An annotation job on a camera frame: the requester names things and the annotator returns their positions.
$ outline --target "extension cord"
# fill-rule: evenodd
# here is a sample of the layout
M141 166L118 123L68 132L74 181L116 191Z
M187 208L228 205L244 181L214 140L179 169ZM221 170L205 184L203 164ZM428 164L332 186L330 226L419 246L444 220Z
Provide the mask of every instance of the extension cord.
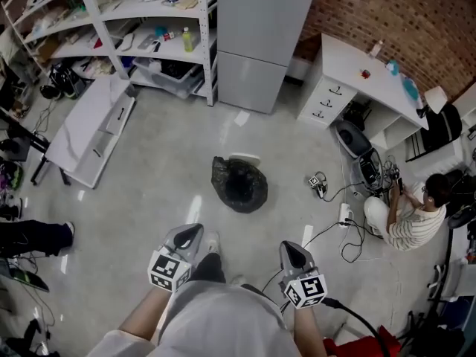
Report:
M350 205L344 204L342 202L339 208L339 219L338 219L338 224L340 228L345 229L349 226L347 220L350 218L350 214L352 214L352 218L353 218L354 213L350 210Z

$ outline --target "black garbage bag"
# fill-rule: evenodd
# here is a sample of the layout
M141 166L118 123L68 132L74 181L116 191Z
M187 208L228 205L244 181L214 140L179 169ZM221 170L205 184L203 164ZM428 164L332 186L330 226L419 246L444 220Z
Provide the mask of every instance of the black garbage bag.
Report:
M213 158L211 184L223 203L238 213L251 213L268 199L268 183L250 163Z

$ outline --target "white pants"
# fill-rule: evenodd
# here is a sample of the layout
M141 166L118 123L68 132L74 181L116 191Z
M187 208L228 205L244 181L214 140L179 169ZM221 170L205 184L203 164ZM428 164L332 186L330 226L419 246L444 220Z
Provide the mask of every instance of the white pants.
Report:
M411 186L411 191L418 201L423 203L423 191L422 182L417 182ZM411 205L410 200L406 196L401 195L399 197L399 203L396 211L397 222L399 217L406 216L414 208ZM369 197L364 203L364 214L367 218L368 224L379 231L380 235L384 238L386 243L389 243L387 232L387 219L390 208L377 197Z

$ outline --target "white refrigerator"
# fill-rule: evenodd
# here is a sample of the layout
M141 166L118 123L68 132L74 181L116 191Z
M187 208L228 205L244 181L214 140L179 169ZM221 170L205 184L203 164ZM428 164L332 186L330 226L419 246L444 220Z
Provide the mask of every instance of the white refrigerator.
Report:
M269 114L312 0L218 0L218 100Z

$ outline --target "striped shirt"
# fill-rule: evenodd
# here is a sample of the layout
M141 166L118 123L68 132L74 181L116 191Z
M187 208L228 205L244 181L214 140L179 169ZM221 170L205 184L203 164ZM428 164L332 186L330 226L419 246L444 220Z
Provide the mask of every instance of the striped shirt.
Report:
M407 251L426 244L437 233L446 215L446 206L437 211L423 211L422 207L401 213L388 228L389 243Z

